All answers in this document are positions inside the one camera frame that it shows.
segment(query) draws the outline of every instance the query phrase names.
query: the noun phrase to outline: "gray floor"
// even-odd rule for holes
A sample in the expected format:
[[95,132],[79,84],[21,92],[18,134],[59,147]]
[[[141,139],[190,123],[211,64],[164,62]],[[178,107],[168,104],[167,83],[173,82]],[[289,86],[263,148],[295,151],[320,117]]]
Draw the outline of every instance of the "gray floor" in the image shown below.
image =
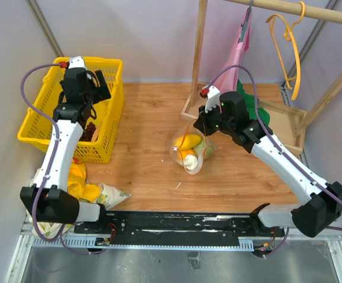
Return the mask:
[[197,263],[189,253],[123,249],[78,256],[62,248],[33,248],[22,283],[338,282],[324,241],[288,241],[267,260],[249,252],[203,251]]

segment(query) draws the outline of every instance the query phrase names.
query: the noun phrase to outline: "wooden floor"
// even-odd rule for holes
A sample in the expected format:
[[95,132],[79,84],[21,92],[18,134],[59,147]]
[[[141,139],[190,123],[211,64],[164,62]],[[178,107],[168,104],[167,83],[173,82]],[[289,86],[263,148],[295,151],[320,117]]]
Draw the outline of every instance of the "wooden floor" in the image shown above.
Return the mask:
[[[252,94],[250,86],[245,89]],[[90,183],[131,193],[115,209],[250,212],[265,202],[297,202],[267,165],[224,134],[212,136],[217,151],[196,175],[171,159],[167,143],[187,123],[179,115],[189,91],[190,84],[124,85],[111,161],[87,165]],[[260,84],[258,91],[261,98],[282,103],[277,85]]]

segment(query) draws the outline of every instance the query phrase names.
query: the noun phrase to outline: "yellow hanger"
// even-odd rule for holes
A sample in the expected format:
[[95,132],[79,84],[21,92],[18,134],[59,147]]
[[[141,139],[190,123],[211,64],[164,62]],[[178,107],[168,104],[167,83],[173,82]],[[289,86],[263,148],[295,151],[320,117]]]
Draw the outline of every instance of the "yellow hanger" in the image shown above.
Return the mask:
[[[291,90],[292,87],[290,86],[290,81],[292,80],[295,80],[295,86],[294,86],[294,91],[293,91],[293,95],[291,97],[292,100],[295,100],[297,98],[297,95],[298,95],[298,92],[300,90],[300,84],[301,84],[301,63],[300,63],[300,55],[298,53],[298,47],[297,47],[297,43],[295,42],[295,38],[294,38],[294,35],[293,35],[293,28],[295,27],[295,25],[299,24],[302,20],[303,20],[303,17],[305,15],[305,3],[303,3],[302,1],[299,2],[299,4],[302,6],[302,13],[301,13],[301,17],[298,21],[294,22],[292,24],[292,26],[289,26],[288,22],[286,21],[286,19],[281,16],[280,14],[274,14],[274,15],[271,15],[265,22],[272,22],[269,24],[269,30],[271,31],[271,36],[272,36],[272,39],[273,39],[273,42],[275,44],[275,48],[276,48],[276,51],[277,51],[277,54],[278,54],[278,58],[279,58],[279,61],[281,63],[281,68],[282,68],[282,72],[284,73],[284,77],[285,77],[285,81],[287,83],[287,87]],[[274,30],[274,27],[275,27],[275,20],[276,20],[276,17],[279,17],[285,24],[285,32],[284,32],[284,38],[287,40],[287,41],[291,41],[292,44],[293,44],[293,49],[294,49],[294,55],[295,55],[295,65],[297,67],[297,75],[293,78],[288,78],[288,75],[287,75],[287,72],[285,70],[285,65],[284,65],[284,62],[282,60],[282,56],[281,56],[281,53],[279,51],[279,48],[278,48],[278,45],[277,45],[277,42],[276,42],[276,38],[275,38],[275,35],[273,33],[273,30]]]

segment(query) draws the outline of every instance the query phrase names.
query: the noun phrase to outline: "white wall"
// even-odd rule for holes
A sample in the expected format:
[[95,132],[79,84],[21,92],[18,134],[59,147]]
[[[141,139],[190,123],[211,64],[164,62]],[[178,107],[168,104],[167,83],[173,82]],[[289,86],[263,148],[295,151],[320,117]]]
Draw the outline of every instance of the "white wall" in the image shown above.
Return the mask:
[[[19,199],[43,155],[17,140],[27,107],[20,96],[22,76],[32,67],[52,62],[52,53],[25,1],[0,0],[0,282],[10,263],[25,209]],[[41,86],[39,71],[26,90],[31,101]]]
[[[65,55],[91,55],[124,61],[126,81],[191,81],[198,0],[38,0]],[[324,7],[327,0],[306,0]],[[209,0],[200,79],[210,80],[223,66],[247,6]],[[265,20],[271,11],[254,8],[251,46],[243,64],[257,82],[284,77]],[[285,15],[290,22],[298,16]],[[302,48],[316,21],[304,19],[295,29]],[[276,35],[287,69],[293,65],[292,45]],[[245,74],[240,79],[249,81]]]
[[[342,11],[342,1],[337,9]],[[293,105],[310,110],[342,72],[342,25],[327,23],[301,71]],[[342,184],[342,90],[307,128],[304,149],[310,168]],[[342,217],[338,223],[342,226]]]

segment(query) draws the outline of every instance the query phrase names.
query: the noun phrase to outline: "yellow basket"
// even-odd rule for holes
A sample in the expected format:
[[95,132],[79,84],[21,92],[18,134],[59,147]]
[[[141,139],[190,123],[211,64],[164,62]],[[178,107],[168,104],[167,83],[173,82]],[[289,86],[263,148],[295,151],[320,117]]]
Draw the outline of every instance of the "yellow basket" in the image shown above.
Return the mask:
[[[74,152],[74,157],[85,162],[108,163],[110,161],[113,142],[119,125],[121,110],[124,104],[121,60],[104,59],[99,57],[83,57],[86,67],[90,71],[101,70],[106,79],[112,98],[94,105],[97,119],[89,119],[96,126],[101,124],[99,137],[95,142],[80,141]],[[55,63],[68,61],[68,57],[59,57]],[[53,116],[53,110],[58,104],[58,96],[62,91],[60,81],[65,69],[51,67],[44,77],[43,86],[36,98],[34,106],[45,114]],[[46,152],[52,133],[52,125],[45,117],[28,109],[24,122],[19,130],[18,139],[24,143],[31,143],[38,149]]]

